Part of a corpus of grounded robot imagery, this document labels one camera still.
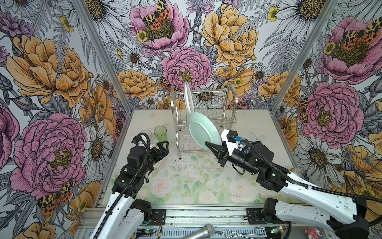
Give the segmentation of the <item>cream floral plate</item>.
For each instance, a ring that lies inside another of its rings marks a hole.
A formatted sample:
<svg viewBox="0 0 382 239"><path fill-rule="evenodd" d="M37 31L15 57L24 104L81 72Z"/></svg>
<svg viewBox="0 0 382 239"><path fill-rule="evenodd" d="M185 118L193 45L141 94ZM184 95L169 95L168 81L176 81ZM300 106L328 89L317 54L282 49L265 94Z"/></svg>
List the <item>cream floral plate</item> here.
<svg viewBox="0 0 382 239"><path fill-rule="evenodd" d="M153 163L153 171L158 171L161 167L164 166L167 154L157 148L153 148L150 150L150 155L151 161Z"/></svg>

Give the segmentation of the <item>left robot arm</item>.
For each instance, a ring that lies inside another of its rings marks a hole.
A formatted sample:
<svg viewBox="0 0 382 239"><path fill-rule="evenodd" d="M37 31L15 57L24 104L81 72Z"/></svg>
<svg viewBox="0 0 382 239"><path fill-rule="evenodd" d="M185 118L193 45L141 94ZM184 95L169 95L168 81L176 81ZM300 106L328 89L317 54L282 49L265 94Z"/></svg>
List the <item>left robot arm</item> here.
<svg viewBox="0 0 382 239"><path fill-rule="evenodd" d="M151 203L136 199L154 165L169 153L169 142L163 141L147 148L144 142L136 143L127 156L114 181L106 208L90 235L91 239L130 239L139 226L148 222L152 215Z"/></svg>

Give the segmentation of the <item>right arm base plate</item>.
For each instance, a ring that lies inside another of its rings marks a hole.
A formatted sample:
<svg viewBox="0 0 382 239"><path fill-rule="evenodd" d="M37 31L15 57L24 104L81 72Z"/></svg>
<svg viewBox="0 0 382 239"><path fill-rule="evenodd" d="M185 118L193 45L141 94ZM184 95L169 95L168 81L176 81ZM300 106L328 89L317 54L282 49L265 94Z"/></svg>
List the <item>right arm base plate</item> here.
<svg viewBox="0 0 382 239"><path fill-rule="evenodd" d="M247 220L250 225L274 223L273 216L267 214L261 208L247 208L243 219Z"/></svg>

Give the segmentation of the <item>green plastic tumbler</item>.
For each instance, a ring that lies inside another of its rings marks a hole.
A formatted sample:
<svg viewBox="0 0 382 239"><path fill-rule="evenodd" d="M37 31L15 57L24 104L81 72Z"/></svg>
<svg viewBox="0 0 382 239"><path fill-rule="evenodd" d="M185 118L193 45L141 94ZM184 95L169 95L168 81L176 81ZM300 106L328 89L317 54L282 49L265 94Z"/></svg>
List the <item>green plastic tumbler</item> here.
<svg viewBox="0 0 382 239"><path fill-rule="evenodd" d="M167 128L165 126L158 126L154 129L154 135L159 142L167 140Z"/></svg>

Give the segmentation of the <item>clear plastic tumbler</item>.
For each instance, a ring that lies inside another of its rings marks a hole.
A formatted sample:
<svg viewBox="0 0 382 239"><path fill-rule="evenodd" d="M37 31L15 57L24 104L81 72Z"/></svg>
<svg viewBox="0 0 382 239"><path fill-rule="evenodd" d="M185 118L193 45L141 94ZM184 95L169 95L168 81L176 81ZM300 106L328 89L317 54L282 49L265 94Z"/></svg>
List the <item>clear plastic tumbler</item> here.
<svg viewBox="0 0 382 239"><path fill-rule="evenodd" d="M148 143L148 141L150 141L151 143L154 142L153 141L153 134L152 134L151 130L144 129L140 133L141 133L141 137L145 143Z"/></svg>

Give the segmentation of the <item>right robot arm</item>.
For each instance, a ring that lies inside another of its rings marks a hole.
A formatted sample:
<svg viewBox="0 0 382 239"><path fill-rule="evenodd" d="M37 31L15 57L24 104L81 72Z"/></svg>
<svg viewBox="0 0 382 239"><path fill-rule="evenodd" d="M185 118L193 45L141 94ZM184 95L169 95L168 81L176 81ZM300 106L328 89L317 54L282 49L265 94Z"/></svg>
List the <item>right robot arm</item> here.
<svg viewBox="0 0 382 239"><path fill-rule="evenodd" d="M292 205L277 199L267 199L261 211L267 223L299 222L332 231L340 239L366 239L369 222L366 220L365 199L323 192L322 188L305 181L286 168L274 164L274 153L261 142L206 142L221 166L230 162L245 172L257 176L263 188L295 197L304 203Z"/></svg>

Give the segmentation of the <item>pale green plate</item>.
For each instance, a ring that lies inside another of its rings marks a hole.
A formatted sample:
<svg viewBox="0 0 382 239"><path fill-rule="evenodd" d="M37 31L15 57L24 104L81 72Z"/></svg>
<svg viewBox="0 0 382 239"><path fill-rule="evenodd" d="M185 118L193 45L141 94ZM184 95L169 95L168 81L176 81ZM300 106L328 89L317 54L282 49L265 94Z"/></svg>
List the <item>pale green plate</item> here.
<svg viewBox="0 0 382 239"><path fill-rule="evenodd" d="M201 148L208 149L206 141L222 145L219 131L205 115L193 112L189 114L187 123L192 138Z"/></svg>

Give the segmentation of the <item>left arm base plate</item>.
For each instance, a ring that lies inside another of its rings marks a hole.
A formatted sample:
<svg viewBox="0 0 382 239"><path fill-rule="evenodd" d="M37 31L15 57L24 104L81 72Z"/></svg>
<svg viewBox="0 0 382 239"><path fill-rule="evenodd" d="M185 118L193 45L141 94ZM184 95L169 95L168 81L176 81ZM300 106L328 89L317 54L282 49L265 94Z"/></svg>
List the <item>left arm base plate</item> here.
<svg viewBox="0 0 382 239"><path fill-rule="evenodd" d="M151 215L150 221L148 223L148 226L158 226L158 222L155 220L155 218L159 221L159 224L161 226L164 226L165 222L166 222L167 210L166 209L152 209L151 212L152 212L152 215Z"/></svg>

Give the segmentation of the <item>white plate red pattern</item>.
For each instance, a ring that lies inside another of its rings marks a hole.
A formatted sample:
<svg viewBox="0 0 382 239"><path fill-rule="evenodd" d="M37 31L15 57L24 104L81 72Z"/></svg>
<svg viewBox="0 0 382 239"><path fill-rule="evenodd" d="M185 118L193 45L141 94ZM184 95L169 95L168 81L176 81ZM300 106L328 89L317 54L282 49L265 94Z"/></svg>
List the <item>white plate red pattern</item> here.
<svg viewBox="0 0 382 239"><path fill-rule="evenodd" d="M188 82L185 82L184 85L184 97L185 97L185 104L186 104L186 110L188 114L193 113L194 110L194 103L192 99L192 93Z"/></svg>

